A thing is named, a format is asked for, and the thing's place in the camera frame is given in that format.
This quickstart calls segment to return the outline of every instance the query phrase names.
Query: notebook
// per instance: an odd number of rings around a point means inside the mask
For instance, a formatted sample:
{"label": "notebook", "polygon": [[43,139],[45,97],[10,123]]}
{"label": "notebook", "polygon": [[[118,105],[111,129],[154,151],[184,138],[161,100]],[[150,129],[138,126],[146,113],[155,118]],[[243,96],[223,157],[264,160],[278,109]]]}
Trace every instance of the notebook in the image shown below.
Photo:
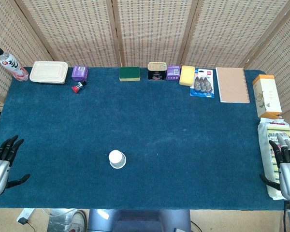
{"label": "notebook", "polygon": [[216,68],[220,102],[250,103],[243,68]]}

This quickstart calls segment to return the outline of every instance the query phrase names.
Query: yellow sponge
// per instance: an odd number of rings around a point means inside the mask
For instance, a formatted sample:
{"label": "yellow sponge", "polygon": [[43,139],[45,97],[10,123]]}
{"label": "yellow sponge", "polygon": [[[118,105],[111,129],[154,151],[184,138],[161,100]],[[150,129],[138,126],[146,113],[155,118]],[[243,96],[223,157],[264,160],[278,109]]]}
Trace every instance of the yellow sponge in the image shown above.
{"label": "yellow sponge", "polygon": [[179,84],[182,86],[192,86],[194,79],[194,67],[193,66],[182,66],[182,71],[180,72]]}

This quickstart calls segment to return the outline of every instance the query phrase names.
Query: purple box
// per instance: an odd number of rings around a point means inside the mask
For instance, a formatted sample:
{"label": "purple box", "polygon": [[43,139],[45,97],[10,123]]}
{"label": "purple box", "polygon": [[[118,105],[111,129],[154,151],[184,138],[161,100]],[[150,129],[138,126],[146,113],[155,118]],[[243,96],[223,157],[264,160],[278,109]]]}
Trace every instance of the purple box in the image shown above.
{"label": "purple box", "polygon": [[72,79],[74,81],[86,81],[88,75],[88,68],[86,66],[74,66],[72,72]]}
{"label": "purple box", "polygon": [[166,80],[168,81],[178,81],[180,78],[180,67],[179,66],[168,66],[166,72]]}

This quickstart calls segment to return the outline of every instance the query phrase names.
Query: white food container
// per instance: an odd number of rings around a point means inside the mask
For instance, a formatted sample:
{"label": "white food container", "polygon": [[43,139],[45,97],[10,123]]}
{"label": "white food container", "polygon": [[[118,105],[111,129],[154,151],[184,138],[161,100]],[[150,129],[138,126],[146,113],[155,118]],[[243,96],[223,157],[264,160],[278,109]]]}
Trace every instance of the white food container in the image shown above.
{"label": "white food container", "polygon": [[62,61],[36,61],[30,73],[30,80],[39,83],[64,84],[68,64]]}

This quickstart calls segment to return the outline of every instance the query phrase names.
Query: bottle label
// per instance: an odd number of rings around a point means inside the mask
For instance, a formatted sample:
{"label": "bottle label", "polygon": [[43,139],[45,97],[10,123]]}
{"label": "bottle label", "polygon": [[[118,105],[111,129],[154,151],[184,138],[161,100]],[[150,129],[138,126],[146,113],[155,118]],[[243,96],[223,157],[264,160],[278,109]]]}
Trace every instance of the bottle label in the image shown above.
{"label": "bottle label", "polygon": [[15,59],[15,57],[10,54],[10,56],[1,62],[1,65],[5,67],[7,70],[12,72],[13,75],[16,75],[18,77],[23,77],[23,71],[18,64],[18,61]]}

